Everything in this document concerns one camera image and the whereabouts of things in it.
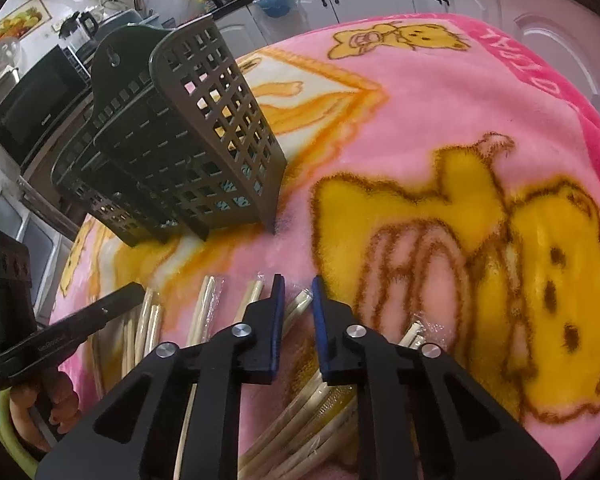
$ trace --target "microwave oven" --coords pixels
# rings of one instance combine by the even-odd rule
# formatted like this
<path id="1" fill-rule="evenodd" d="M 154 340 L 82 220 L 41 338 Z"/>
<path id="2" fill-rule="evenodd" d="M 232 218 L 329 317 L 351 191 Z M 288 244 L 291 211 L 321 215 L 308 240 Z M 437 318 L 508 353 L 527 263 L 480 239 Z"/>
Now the microwave oven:
<path id="1" fill-rule="evenodd" d="M 90 92 L 89 73 L 60 46 L 22 76 L 0 103 L 0 145 L 21 171 Z"/>

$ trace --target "dark green basket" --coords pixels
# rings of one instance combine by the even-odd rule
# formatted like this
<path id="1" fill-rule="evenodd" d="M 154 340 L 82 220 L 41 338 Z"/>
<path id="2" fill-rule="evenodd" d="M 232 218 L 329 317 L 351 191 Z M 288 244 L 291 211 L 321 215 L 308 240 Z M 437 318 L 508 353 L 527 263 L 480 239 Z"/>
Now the dark green basket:
<path id="1" fill-rule="evenodd" d="M 130 245 L 183 227 L 273 232 L 286 160 L 211 17 L 112 32 L 92 77 L 94 113 L 53 171 L 65 196 Z"/>

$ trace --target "human hand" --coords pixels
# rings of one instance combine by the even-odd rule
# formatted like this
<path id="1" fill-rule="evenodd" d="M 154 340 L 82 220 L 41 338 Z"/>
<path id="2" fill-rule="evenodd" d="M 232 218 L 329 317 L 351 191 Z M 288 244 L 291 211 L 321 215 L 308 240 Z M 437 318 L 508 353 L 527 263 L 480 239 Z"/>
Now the human hand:
<path id="1" fill-rule="evenodd" d="M 22 439 L 47 452 L 50 451 L 49 444 L 31 420 L 28 411 L 36 403 L 39 392 L 39 382 L 32 381 L 14 386 L 10 391 L 9 409 L 13 426 Z M 53 425 L 59 424 L 58 433 L 64 434 L 82 417 L 78 409 L 78 394 L 74 391 L 71 379 L 64 372 L 56 375 L 48 394 L 53 403 L 49 421 Z"/>

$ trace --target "framed picture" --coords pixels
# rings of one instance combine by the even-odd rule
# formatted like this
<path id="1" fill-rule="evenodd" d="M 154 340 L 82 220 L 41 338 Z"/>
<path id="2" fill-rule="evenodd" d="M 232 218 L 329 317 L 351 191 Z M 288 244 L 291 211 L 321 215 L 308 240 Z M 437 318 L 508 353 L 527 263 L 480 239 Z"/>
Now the framed picture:
<path id="1" fill-rule="evenodd" d="M 7 36 L 24 38 L 50 19 L 42 0 L 29 0 L 0 20 L 0 40 Z"/>

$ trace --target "pink blanket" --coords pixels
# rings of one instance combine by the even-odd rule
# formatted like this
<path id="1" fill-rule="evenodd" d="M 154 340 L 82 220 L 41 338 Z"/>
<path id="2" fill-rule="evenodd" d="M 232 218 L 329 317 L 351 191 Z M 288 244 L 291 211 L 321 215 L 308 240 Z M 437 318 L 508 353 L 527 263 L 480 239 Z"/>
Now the pink blanket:
<path id="1" fill-rule="evenodd" d="M 135 280 L 160 292 L 162 339 L 183 344 L 205 274 L 224 280 L 216 332 L 256 273 L 270 285 L 280 272 L 296 292 L 320 273 L 332 297 L 394 342 L 425 319 L 427 337 L 566 477 L 600 436 L 597 112 L 524 46 L 450 14 L 318 30 L 240 66 L 289 161 L 276 235 L 244 226 L 206 243 L 131 249 L 89 219 L 55 319 Z M 283 343 L 274 386 L 243 390 L 241 453 L 315 372 L 310 318 L 299 326 Z M 101 340 L 110 388 L 119 334 Z M 85 346 L 64 366 L 85 409 L 96 401 L 90 363 Z M 355 478 L 354 446 L 345 439 L 308 478 Z"/>

